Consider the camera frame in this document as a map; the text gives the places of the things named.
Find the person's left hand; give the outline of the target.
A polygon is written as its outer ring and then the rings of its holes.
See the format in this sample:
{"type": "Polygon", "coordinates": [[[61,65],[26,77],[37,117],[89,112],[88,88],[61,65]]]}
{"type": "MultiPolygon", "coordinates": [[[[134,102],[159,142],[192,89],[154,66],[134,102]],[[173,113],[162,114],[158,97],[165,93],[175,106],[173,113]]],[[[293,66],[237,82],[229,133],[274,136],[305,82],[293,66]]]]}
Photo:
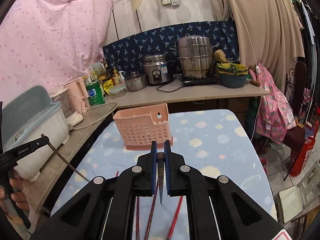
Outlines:
{"type": "MultiPolygon", "coordinates": [[[[27,198],[25,194],[22,192],[23,178],[21,178],[20,175],[15,170],[13,170],[12,176],[11,178],[9,178],[9,182],[10,182],[10,185],[16,190],[16,192],[11,194],[12,200],[16,203],[17,207],[19,207],[21,210],[25,211],[26,213],[29,213],[30,211],[29,204],[27,202],[27,198]]],[[[1,209],[5,214],[8,214],[8,209],[4,202],[6,193],[2,187],[1,187],[0,197],[1,197],[1,209]]]]}

